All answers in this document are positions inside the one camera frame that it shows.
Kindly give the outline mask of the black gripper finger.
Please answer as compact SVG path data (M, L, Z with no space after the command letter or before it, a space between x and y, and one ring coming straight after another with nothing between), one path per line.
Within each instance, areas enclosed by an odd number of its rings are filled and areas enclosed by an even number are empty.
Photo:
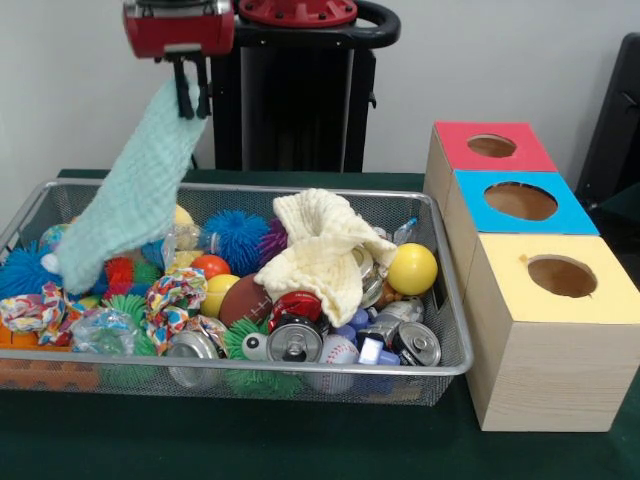
M210 115L209 82L206 58L201 54L196 54L193 63L196 67L197 84L199 89L196 114L200 119L206 119Z
M179 117L184 119L192 119L193 108L189 95L189 84L184 71L183 59L181 57L175 57L172 60L172 64L174 69Z

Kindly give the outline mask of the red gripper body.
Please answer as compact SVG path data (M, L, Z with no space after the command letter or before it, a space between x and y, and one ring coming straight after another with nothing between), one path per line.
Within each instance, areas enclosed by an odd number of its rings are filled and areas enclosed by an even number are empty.
M136 15L123 11L129 45L137 58L161 58L167 54L201 52L204 56L228 54L233 47L235 19L224 14L191 16Z

